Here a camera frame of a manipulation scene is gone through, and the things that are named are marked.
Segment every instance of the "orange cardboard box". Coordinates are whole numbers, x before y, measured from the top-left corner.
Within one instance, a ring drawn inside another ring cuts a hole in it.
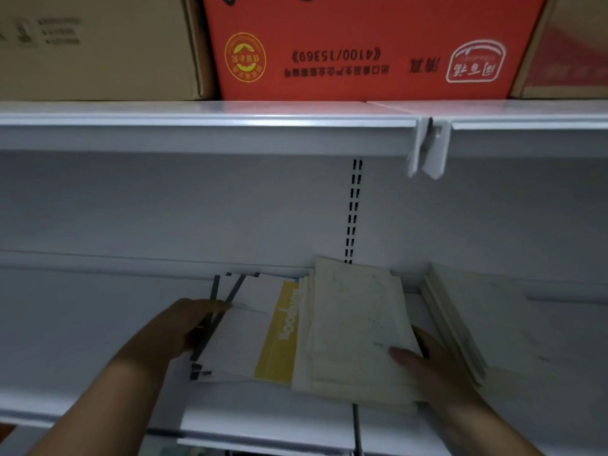
[[[544,0],[203,0],[228,100],[499,99]]]
[[[548,0],[513,97],[608,97],[608,0]]]

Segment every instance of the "cardboard box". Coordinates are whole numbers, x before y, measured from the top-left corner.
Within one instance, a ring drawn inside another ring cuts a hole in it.
[[[608,0],[548,0],[511,96],[608,97]]]
[[[203,0],[228,100],[506,98],[544,0]]]
[[[0,99],[211,97],[197,9],[194,0],[0,0]]]

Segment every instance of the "circular logo on box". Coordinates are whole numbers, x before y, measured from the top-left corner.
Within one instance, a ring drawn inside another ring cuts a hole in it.
[[[259,80],[266,69],[266,52],[260,40],[250,33],[232,35],[224,52],[232,75],[245,83]]]

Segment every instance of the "shelf bracket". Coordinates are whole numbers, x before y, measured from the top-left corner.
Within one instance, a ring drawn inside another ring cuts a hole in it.
[[[429,117],[420,117],[414,129],[414,145],[412,150],[407,155],[407,177],[412,177],[418,172],[418,164],[420,162],[420,150],[424,139],[429,130]]]
[[[452,136],[452,123],[439,122],[433,125],[432,131],[432,142],[422,165],[422,170],[437,180],[446,169],[447,150]]]

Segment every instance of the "hand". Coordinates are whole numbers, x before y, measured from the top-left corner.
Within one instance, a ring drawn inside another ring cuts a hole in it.
[[[167,364],[190,345],[190,333],[205,315],[225,312],[229,302],[179,299],[156,315],[120,349],[117,357]]]
[[[413,326],[414,334],[428,358],[397,347],[390,348],[391,357],[414,376],[422,397],[439,414],[447,426],[457,426],[468,419],[470,411],[492,412],[477,393],[467,371],[453,359],[450,352],[426,331]]]

